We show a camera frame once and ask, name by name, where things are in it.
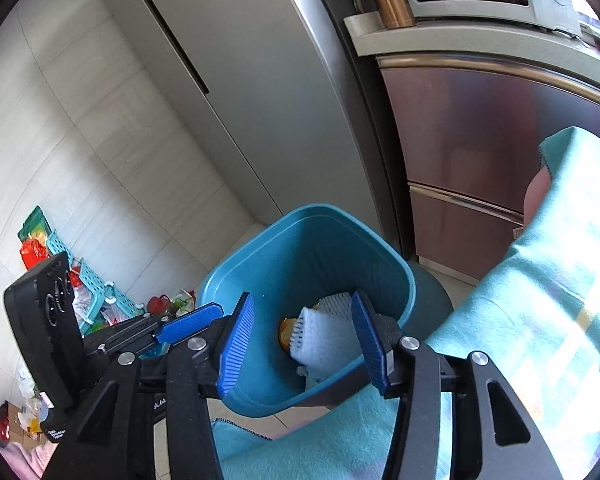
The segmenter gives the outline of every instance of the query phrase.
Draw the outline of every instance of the tiled wall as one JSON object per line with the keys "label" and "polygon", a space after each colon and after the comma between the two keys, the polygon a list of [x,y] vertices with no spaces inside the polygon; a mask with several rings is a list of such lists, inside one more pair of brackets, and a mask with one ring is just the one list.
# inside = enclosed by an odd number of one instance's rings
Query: tiled wall
{"label": "tiled wall", "polygon": [[0,28],[0,403],[21,402],[4,289],[39,204],[135,301],[193,288],[262,227],[162,97],[102,0],[20,0]]}

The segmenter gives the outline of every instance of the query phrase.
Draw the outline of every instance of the blue gripper pad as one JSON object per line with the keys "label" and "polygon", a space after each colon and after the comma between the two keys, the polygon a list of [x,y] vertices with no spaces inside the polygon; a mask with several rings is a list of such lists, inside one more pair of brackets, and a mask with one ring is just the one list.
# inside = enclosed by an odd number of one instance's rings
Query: blue gripper pad
{"label": "blue gripper pad", "polygon": [[351,317],[356,335],[365,358],[369,379],[380,394],[384,396],[389,389],[389,377],[386,370],[386,353],[376,330],[375,319],[378,314],[371,305],[367,295],[357,290],[351,298]]}
{"label": "blue gripper pad", "polygon": [[222,316],[224,316],[224,311],[220,305],[207,303],[193,312],[168,322],[162,327],[162,331],[156,336],[156,339],[160,343],[176,344],[196,332],[200,332],[203,328],[209,326],[213,320]]}
{"label": "blue gripper pad", "polygon": [[242,293],[231,317],[218,345],[221,352],[218,357],[216,387],[221,399],[236,385],[242,360],[247,351],[251,329],[253,329],[255,321],[255,309],[251,294]]}

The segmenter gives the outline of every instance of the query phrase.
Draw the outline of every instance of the trash can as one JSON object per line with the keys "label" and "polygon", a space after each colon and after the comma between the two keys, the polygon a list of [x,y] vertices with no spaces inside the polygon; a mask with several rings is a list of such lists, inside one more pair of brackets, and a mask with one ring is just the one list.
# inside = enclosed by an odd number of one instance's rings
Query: trash can
{"label": "trash can", "polygon": [[428,337],[452,312],[438,281],[410,266],[381,237],[330,205],[301,207],[271,225],[216,267],[200,286],[199,304],[219,303],[230,314],[243,291],[255,322],[237,385],[223,399],[245,416],[268,416],[291,406],[338,404],[368,383],[362,356],[305,391],[298,363],[278,343],[285,317],[339,292],[362,288],[380,314],[411,335]]}

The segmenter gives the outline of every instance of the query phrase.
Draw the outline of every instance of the white countertop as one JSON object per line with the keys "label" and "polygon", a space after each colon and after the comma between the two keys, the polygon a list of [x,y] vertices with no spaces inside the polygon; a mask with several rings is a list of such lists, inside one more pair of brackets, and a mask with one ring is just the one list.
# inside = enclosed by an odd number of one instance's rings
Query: white countertop
{"label": "white countertop", "polygon": [[349,16],[344,22],[359,56],[401,52],[495,54],[554,67],[595,82],[600,88],[600,53],[560,34],[499,23],[452,21],[386,29],[377,12]]}

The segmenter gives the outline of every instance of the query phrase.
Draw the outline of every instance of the silver screw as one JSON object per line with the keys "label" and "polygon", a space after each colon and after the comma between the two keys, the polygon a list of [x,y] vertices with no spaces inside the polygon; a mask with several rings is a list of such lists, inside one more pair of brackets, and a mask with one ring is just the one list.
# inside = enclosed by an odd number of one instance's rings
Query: silver screw
{"label": "silver screw", "polygon": [[129,366],[135,360],[136,356],[132,352],[122,352],[118,356],[118,364],[122,366]]}
{"label": "silver screw", "polygon": [[189,350],[200,351],[206,346],[206,341],[201,337],[192,337],[187,341]]}
{"label": "silver screw", "polygon": [[401,338],[400,345],[405,350],[417,350],[418,348],[420,348],[420,342],[416,338],[411,337],[410,335]]}
{"label": "silver screw", "polygon": [[477,365],[484,366],[489,362],[489,358],[484,352],[474,352],[471,354],[471,361]]}

